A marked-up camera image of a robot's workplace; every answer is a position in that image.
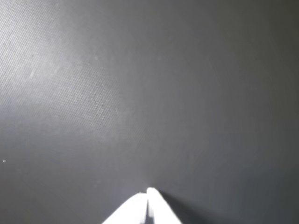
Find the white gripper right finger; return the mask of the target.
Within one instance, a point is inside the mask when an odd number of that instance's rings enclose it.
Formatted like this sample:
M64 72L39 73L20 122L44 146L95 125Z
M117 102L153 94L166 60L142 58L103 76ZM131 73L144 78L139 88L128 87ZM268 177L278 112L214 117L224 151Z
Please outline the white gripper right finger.
M182 224L162 194L155 188L147 188L148 215L155 224Z

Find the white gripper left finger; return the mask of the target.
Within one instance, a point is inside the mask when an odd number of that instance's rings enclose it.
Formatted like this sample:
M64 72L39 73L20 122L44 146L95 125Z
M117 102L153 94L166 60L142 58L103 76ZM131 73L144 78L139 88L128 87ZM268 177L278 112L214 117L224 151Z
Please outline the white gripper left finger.
M137 193L126 200L102 224L144 224L147 204L147 194Z

